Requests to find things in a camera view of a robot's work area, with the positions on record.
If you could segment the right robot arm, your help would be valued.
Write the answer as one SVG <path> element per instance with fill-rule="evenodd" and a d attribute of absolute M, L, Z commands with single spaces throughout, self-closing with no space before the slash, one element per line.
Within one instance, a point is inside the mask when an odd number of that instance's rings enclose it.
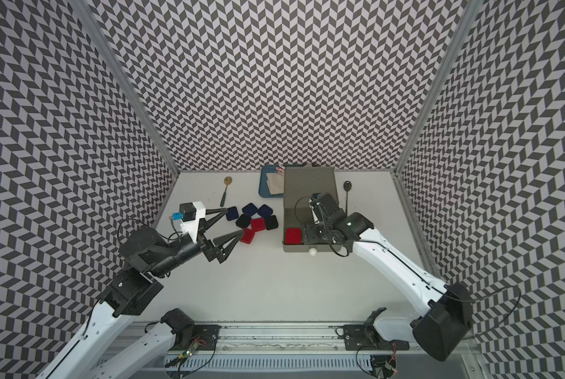
<path fill-rule="evenodd" d="M 430 357 L 445 361 L 472 327 L 471 294 L 447 284 L 396 249 L 361 213 L 348 215 L 331 194 L 309 199 L 313 221 L 304 227 L 308 243 L 342 246 L 369 263 L 407 299 L 412 309 L 397 316 L 377 311 L 367 326 L 385 342 L 415 342 Z"/>

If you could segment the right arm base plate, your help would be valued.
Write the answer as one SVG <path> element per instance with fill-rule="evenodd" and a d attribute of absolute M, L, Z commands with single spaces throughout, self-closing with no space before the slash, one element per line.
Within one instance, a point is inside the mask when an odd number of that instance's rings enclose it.
<path fill-rule="evenodd" d="M 341 327 L 341 336 L 345 349 L 350 352 L 356 352 L 361 348 L 363 350 L 370 349 L 375 351 L 410 350 L 408 342 L 383 340 L 373 328 L 366 328 L 364 325 L 343 325 Z"/>

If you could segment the three-drawer storage cabinet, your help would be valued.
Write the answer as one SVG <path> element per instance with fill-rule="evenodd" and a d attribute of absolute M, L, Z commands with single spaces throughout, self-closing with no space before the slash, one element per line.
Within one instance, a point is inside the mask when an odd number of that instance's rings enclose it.
<path fill-rule="evenodd" d="M 301 228 L 313 219 L 309 199 L 314 194 L 330 193 L 339 201 L 335 172 L 332 167 L 287 167 L 283 193 L 283 242 L 285 253 L 330 252 L 329 245 L 287 245 L 284 243 L 287 228 Z"/>

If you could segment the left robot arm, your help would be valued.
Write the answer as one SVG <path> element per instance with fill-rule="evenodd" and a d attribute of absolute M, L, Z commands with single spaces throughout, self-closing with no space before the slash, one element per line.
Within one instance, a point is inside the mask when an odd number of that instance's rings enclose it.
<path fill-rule="evenodd" d="M 184 203 L 170 219 L 176 235 L 173 240 L 146 225 L 130 233 L 119 248 L 126 267 L 113 277 L 87 320 L 39 377 L 130 378 L 172 347 L 182 347 L 184 358 L 203 347 L 203 341 L 194 334 L 194 320 L 176 308 L 115 357 L 105 363 L 99 361 L 161 292 L 160 281 L 173 270 L 199 255 L 210 262 L 227 260 L 244 233 L 237 231 L 214 239 L 206 236 L 226 214 L 226 208 Z"/>

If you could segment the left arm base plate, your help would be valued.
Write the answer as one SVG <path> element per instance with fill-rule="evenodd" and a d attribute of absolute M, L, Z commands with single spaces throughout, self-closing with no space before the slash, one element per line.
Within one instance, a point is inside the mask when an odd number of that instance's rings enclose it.
<path fill-rule="evenodd" d="M 184 331 L 180 346 L 187 349 L 192 343 L 199 344 L 199 352 L 212 352 L 219 341 L 221 326 L 216 324 L 199 324 Z"/>

